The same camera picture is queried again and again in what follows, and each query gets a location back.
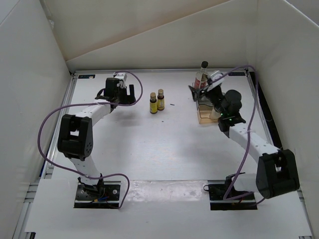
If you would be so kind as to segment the tall red label sauce bottle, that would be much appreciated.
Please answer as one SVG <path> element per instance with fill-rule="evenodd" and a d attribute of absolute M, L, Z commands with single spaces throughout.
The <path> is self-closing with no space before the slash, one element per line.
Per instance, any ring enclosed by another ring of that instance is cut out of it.
<path fill-rule="evenodd" d="M 200 70 L 196 73 L 195 82 L 194 82 L 194 88 L 196 92 L 199 89 L 204 88 L 207 84 L 207 73 L 208 73 L 207 67 L 208 67 L 208 62 L 203 61 L 201 63 Z"/>

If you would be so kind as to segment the small yellow label bottle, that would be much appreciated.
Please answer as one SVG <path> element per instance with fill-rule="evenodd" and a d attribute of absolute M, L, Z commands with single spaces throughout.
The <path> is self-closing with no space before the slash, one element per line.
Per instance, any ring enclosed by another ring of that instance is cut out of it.
<path fill-rule="evenodd" d="M 158 90 L 158 110 L 162 111 L 165 108 L 165 101 L 164 101 L 164 91 L 163 89 Z"/>
<path fill-rule="evenodd" d="M 156 114 L 158 112 L 157 96 L 155 92 L 150 93 L 150 113 Z"/>

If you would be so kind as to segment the white powder jar black lid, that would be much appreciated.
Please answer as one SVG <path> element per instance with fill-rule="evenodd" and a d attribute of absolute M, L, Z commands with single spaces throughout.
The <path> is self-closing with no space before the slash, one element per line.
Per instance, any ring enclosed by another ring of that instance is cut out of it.
<path fill-rule="evenodd" d="M 215 108 L 212 108 L 209 117 L 211 120 L 218 120 L 221 117 L 221 114 L 217 112 Z"/>

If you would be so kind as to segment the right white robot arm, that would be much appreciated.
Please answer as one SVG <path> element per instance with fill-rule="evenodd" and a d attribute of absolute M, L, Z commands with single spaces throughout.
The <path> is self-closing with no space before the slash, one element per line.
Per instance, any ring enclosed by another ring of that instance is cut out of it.
<path fill-rule="evenodd" d="M 239 199 L 255 192 L 270 199 L 300 188 L 294 153 L 267 143 L 251 130 L 252 123 L 240 115 L 242 96 L 238 91 L 223 93 L 220 85 L 203 89 L 190 86 L 189 89 L 194 101 L 204 96 L 212 103 L 220 114 L 220 131 L 245 149 L 237 172 L 225 180 L 224 200 Z"/>

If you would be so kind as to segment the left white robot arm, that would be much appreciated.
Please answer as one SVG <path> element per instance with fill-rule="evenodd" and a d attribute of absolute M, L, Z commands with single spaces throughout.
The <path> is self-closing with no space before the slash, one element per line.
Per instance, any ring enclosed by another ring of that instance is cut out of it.
<path fill-rule="evenodd" d="M 103 197 L 105 188 L 99 184 L 97 170 L 91 153 L 93 150 L 93 126 L 110 114 L 116 106 L 130 105 L 136 101 L 134 86 L 126 86 L 127 74 L 115 74 L 106 79 L 105 88 L 95 98 L 95 105 L 88 106 L 75 115 L 65 114 L 61 119 L 57 148 L 70 159 L 77 171 L 83 173 L 79 182 L 88 186 L 87 193 L 93 199 Z"/>

